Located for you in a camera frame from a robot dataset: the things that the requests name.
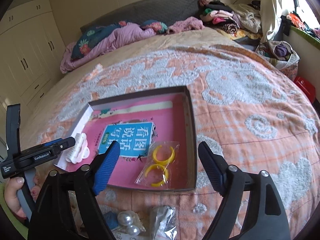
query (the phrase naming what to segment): window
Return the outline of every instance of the window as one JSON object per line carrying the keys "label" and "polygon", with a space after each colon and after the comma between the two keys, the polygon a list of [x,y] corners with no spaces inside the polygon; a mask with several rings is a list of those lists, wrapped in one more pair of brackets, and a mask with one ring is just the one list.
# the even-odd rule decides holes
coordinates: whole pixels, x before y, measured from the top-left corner
{"label": "window", "polygon": [[310,28],[318,28],[320,24],[314,15],[313,11],[311,10],[310,6],[308,5],[306,0],[293,0],[294,3],[294,10],[300,16],[303,22]]}

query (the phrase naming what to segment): floral pillow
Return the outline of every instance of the floral pillow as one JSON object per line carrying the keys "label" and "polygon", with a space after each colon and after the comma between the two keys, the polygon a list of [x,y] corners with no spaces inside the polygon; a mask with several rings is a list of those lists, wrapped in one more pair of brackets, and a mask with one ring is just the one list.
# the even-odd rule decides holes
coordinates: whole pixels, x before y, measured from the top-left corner
{"label": "floral pillow", "polygon": [[93,26],[89,28],[78,40],[73,47],[71,59],[83,58],[87,55],[100,41],[108,37],[115,29],[127,25],[127,21],[120,21],[108,26]]}
{"label": "floral pillow", "polygon": [[168,27],[163,22],[159,22],[156,20],[147,20],[143,24],[140,25],[142,30],[153,29],[157,34],[163,34],[167,31]]}

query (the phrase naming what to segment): pearl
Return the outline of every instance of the pearl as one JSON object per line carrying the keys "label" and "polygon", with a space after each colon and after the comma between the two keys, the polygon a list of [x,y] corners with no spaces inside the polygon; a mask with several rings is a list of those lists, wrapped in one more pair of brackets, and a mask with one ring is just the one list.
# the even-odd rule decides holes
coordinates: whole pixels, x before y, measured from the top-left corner
{"label": "pearl", "polygon": [[135,225],[130,225],[127,227],[127,233],[130,236],[137,236],[138,234],[140,234],[140,229]]}
{"label": "pearl", "polygon": [[133,223],[133,216],[126,211],[120,212],[117,218],[119,224],[122,226],[129,226]]}

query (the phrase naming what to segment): pink box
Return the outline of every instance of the pink box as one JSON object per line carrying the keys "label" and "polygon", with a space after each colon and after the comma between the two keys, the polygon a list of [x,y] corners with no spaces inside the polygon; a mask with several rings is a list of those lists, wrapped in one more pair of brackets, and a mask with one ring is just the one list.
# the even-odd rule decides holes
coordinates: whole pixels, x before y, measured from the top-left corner
{"label": "pink box", "polygon": [[146,90],[121,96],[104,98],[88,103],[78,115],[66,137],[76,133],[87,135],[90,155],[80,163],[65,160],[62,152],[55,165],[65,171],[75,171],[90,164],[96,156],[99,142],[108,124],[127,122],[153,122],[152,142],[178,141],[179,151],[170,166],[170,189],[156,189],[135,184],[147,158],[120,157],[109,186],[147,191],[188,191],[196,187],[197,151],[194,116],[190,93],[185,86]]}

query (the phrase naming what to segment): white curtain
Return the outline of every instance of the white curtain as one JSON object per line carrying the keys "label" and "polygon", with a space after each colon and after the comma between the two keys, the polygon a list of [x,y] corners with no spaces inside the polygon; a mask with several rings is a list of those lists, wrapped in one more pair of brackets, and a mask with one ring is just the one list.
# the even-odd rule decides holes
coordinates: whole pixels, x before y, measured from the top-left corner
{"label": "white curtain", "polygon": [[261,42],[272,40],[279,31],[282,15],[282,0],[261,0]]}

